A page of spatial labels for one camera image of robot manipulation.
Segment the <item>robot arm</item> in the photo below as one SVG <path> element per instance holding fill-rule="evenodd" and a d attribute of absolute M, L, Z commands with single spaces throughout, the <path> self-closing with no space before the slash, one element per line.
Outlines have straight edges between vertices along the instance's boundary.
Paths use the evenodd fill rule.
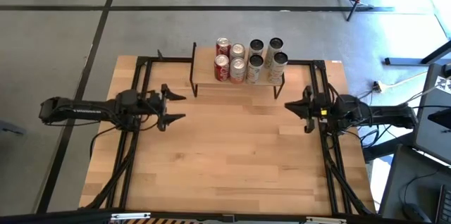
<path fill-rule="evenodd" d="M 330 132 L 342 132 L 352 126 L 394 125 L 412 129 L 417 123 L 415 112 L 407 104 L 398 106 L 369 106 L 349 94 L 341 94 L 335 102 L 327 104 L 324 93 L 312 98 L 311 87 L 307 86 L 303 98 L 285 104 L 285 107 L 307 120 L 305 132 L 315 128 L 313 118 L 327 120 Z"/>
<path fill-rule="evenodd" d="M 135 119 L 137 116 L 157 115 L 159 117 L 157 128 L 164 131 L 167 125 L 185 116 L 185 114 L 166 114 L 167 99 L 178 101 L 186 98 L 172 93 L 166 84 L 161 86 L 161 97 L 152 90 L 149 98 L 142 98 L 133 89 L 125 90 L 115 99 L 108 101 L 75 101 L 53 97 L 41 104 L 39 118 L 45 124 L 66 119 L 109 121 L 119 130 L 132 132 L 139 130 L 138 120 Z"/>

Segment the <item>aluminum can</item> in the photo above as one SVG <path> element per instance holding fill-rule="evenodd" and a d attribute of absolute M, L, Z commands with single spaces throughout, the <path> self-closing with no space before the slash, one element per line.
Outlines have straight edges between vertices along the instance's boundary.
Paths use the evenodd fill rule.
<path fill-rule="evenodd" d="M 232 43 L 229 39 L 220 37 L 216 40 L 216 55 L 223 54 L 230 58 L 230 48 L 232 48 Z"/>
<path fill-rule="evenodd" d="M 263 54 L 263 42 L 258 39 L 254 39 L 251 41 L 251 44 L 249 46 L 249 59 L 252 57 L 252 55 L 259 55 L 261 56 Z"/>
<path fill-rule="evenodd" d="M 285 66 L 288 63 L 288 56 L 283 52 L 278 52 L 274 54 L 273 62 L 271 63 L 271 68 L 269 69 L 268 81 L 273 84 L 280 82 L 280 77 L 282 77 Z"/>
<path fill-rule="evenodd" d="M 219 54 L 214 59 L 214 77 L 219 81 L 226 81 L 228 79 L 228 73 L 228 57 L 224 54 Z"/>
<path fill-rule="evenodd" d="M 233 84 L 240 84 L 245 80 L 246 62 L 243 58 L 234 58 L 230 62 L 230 81 Z"/>
<path fill-rule="evenodd" d="M 233 61 L 235 58 L 245 59 L 246 49 L 242 44 L 234 44 L 232 45 L 232 49 L 230 50 L 230 61 Z"/>
<path fill-rule="evenodd" d="M 274 37 L 269 41 L 268 50 L 265 56 L 265 68 L 270 68 L 273 62 L 274 54 L 281 52 L 283 46 L 283 41 L 280 38 Z"/>
<path fill-rule="evenodd" d="M 247 64 L 246 82 L 255 84 L 259 81 L 260 70 L 263 67 L 263 58 L 260 55 L 252 55 Z"/>

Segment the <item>wooden table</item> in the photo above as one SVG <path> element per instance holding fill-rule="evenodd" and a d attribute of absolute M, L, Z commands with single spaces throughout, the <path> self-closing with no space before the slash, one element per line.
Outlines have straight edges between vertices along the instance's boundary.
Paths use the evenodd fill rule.
<path fill-rule="evenodd" d="M 136 59 L 118 57 L 109 99 L 130 88 Z M 326 61 L 326 66 L 329 82 L 346 93 L 341 62 Z M 283 107 L 300 99 L 304 87 L 311 84 L 306 66 L 287 66 L 284 90 L 277 100 L 268 87 L 224 84 L 203 86 L 194 98 L 189 76 L 189 63 L 153 63 L 149 89 L 167 83 L 173 92 L 186 96 L 185 101 L 168 103 L 169 113 L 186 113 L 186 118 L 166 132 L 140 133 L 128 210 L 330 215 L 319 131 L 305 134 L 305 120 Z M 151 117 L 142 127 L 154 121 Z M 102 123 L 99 131 L 108 127 L 111 124 Z M 110 132 L 97 139 L 81 206 L 90 203 L 110 178 L 119 134 Z M 374 210 L 359 140 L 344 135 L 340 144 L 347 181 Z M 335 181 L 343 211 L 339 188 Z"/>

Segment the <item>silver can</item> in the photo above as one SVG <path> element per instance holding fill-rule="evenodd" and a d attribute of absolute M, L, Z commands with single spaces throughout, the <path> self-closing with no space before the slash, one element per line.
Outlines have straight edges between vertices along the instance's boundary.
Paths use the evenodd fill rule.
<path fill-rule="evenodd" d="M 256 84 L 259 81 L 261 67 L 263 67 L 263 58 L 260 55 L 252 55 L 247 64 L 247 84 Z"/>
<path fill-rule="evenodd" d="M 230 82 L 240 84 L 245 80 L 246 63 L 243 58 L 234 58 L 230 63 Z"/>
<path fill-rule="evenodd" d="M 233 61 L 235 58 L 245 59 L 246 49 L 242 44 L 234 44 L 232 45 L 232 49 L 230 50 L 230 61 Z"/>
<path fill-rule="evenodd" d="M 254 39 L 251 41 L 251 44 L 249 46 L 249 59 L 253 56 L 253 55 L 259 55 L 261 56 L 263 54 L 263 42 L 261 40 L 258 39 Z"/>
<path fill-rule="evenodd" d="M 283 46 L 283 41 L 280 38 L 274 37 L 269 41 L 268 50 L 265 56 L 265 68 L 270 68 L 273 62 L 274 54 L 281 52 Z"/>
<path fill-rule="evenodd" d="M 271 63 L 271 68 L 269 69 L 268 81 L 273 84 L 280 83 L 280 78 L 282 77 L 285 66 L 288 63 L 288 56 L 283 52 L 278 52 L 274 54 L 273 62 Z"/>

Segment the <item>concrete floor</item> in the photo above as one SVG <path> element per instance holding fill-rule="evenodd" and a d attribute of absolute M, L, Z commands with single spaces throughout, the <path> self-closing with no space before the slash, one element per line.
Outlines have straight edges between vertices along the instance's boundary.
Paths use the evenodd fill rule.
<path fill-rule="evenodd" d="M 110 12 L 87 84 L 85 99 L 104 100 L 119 55 L 190 56 L 193 42 L 213 45 L 281 37 L 291 58 L 341 60 L 350 92 L 374 80 L 392 84 L 426 68 L 387 67 L 388 56 L 424 57 L 447 38 L 429 0 L 363 0 L 395 6 L 392 13 L 314 12 Z M 116 6 L 255 5 L 348 6 L 338 0 L 113 0 Z M 99 5 L 105 0 L 0 0 L 0 5 Z M 0 11 L 0 119 L 21 125 L 26 136 L 0 133 L 0 215 L 33 212 L 54 154 L 57 127 L 43 126 L 39 104 L 73 97 L 101 12 Z M 385 94 L 373 104 L 398 104 L 416 94 L 424 78 Z M 50 211 L 76 209 L 96 126 L 77 127 L 71 137 Z"/>

